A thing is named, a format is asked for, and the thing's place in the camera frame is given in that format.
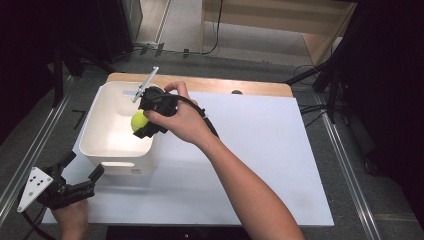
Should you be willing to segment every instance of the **yellow ball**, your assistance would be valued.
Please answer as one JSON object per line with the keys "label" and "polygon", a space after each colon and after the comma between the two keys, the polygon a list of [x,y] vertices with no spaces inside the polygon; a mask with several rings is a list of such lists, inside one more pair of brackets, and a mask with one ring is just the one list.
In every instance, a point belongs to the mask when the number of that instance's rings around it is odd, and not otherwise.
{"label": "yellow ball", "polygon": [[143,110],[138,110],[131,118],[131,128],[135,132],[144,127],[149,120],[144,116]]}

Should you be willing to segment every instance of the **person's right hand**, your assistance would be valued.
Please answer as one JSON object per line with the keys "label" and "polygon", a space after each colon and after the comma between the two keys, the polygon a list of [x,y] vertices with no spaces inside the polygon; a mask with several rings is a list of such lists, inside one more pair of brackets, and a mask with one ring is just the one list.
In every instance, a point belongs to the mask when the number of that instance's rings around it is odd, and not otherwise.
{"label": "person's right hand", "polygon": [[[190,99],[184,82],[170,83],[164,90],[177,90],[178,95]],[[181,140],[195,145],[202,143],[210,135],[214,136],[199,113],[183,101],[178,101],[177,113],[174,116],[165,117],[152,110],[144,111],[144,115],[150,122],[169,129]]]}

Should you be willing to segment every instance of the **hand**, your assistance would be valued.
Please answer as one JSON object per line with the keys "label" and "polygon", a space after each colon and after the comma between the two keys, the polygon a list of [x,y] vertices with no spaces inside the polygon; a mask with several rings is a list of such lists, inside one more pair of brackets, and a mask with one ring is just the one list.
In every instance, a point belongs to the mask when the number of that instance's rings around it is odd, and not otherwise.
{"label": "hand", "polygon": [[52,210],[62,229],[62,240],[84,239],[88,230],[88,201],[81,200],[67,207]]}
{"label": "hand", "polygon": [[[170,83],[164,90],[177,90],[178,95],[190,99],[184,82]],[[144,115],[150,122],[169,129],[181,140],[195,145],[201,143],[204,137],[213,135],[199,113],[183,101],[178,101],[177,113],[172,117],[165,117],[155,111],[144,111]]]}

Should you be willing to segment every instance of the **white mounting plate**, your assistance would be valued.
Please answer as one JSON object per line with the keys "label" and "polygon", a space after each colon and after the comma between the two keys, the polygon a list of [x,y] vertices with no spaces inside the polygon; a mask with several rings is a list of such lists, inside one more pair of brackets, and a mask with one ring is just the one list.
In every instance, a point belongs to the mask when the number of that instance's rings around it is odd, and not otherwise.
{"label": "white mounting plate", "polygon": [[53,182],[53,179],[37,167],[33,167],[29,175],[18,212],[23,212]]}

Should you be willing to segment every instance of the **bare arm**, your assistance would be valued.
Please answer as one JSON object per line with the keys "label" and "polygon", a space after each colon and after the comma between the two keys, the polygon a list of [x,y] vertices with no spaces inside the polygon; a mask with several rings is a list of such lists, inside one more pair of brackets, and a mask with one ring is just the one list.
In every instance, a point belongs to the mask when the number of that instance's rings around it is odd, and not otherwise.
{"label": "bare arm", "polygon": [[[189,98],[183,82],[171,83],[165,88],[166,91],[173,89]],[[193,143],[208,157],[250,237],[261,240],[303,239],[300,228],[280,198],[212,134],[188,104],[179,102],[177,114],[173,117],[152,111],[145,115],[182,140]]]}

